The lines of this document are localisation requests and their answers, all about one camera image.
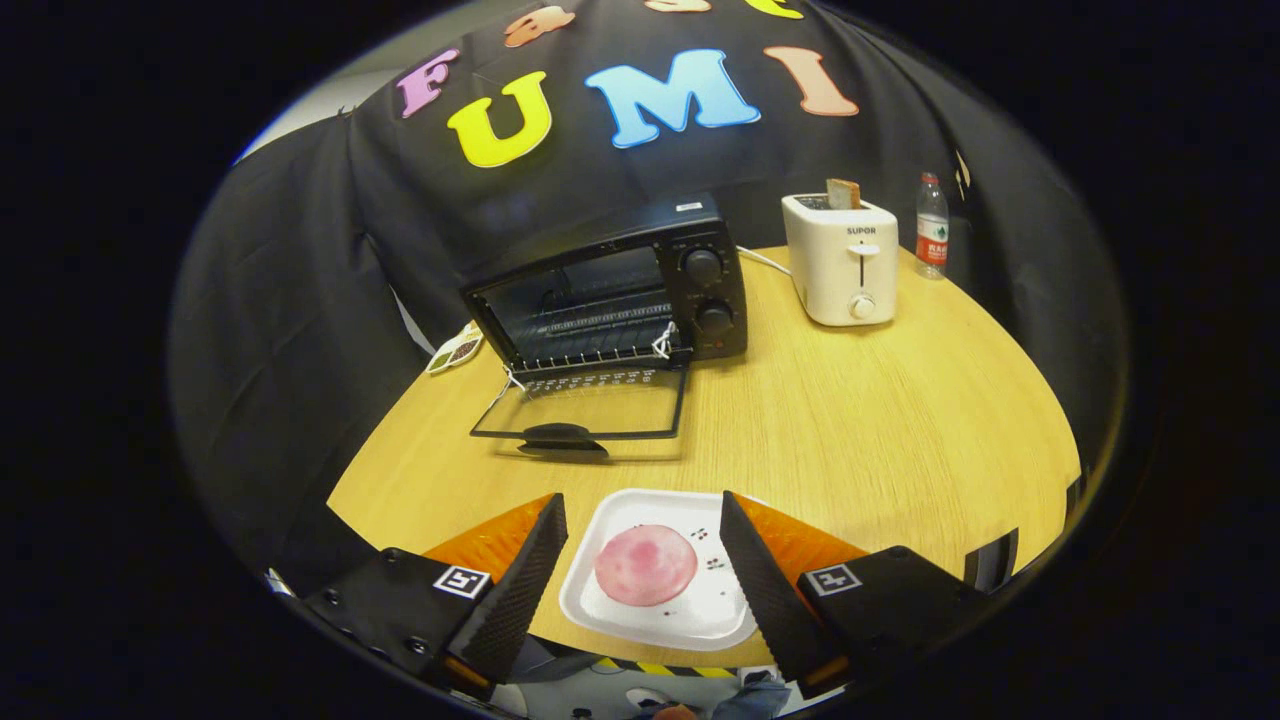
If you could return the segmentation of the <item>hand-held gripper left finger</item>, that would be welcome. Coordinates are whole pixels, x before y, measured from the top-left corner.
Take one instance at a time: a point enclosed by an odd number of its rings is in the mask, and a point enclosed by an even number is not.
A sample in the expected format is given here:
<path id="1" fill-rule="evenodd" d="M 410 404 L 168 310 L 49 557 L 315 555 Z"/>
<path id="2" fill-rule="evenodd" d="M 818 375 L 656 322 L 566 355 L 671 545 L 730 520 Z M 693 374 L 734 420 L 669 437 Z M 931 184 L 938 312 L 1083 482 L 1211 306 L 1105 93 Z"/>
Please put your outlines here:
<path id="1" fill-rule="evenodd" d="M 515 673 L 568 539 L 552 492 L 429 548 L 360 541 L 319 571 L 265 571 L 306 621 L 381 673 L 486 696 Z"/>

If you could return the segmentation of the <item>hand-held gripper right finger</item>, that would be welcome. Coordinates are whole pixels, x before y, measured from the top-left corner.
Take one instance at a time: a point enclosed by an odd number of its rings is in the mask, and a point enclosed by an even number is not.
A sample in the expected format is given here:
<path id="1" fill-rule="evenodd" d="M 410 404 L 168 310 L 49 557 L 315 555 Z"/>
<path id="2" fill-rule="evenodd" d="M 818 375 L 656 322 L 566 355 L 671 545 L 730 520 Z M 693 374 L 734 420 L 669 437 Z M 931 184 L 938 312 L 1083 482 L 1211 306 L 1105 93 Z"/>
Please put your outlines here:
<path id="1" fill-rule="evenodd" d="M 731 491 L 719 538 L 771 657 L 805 698 L 881 685 L 986 611 L 982 591 L 908 547 L 868 552 Z"/>

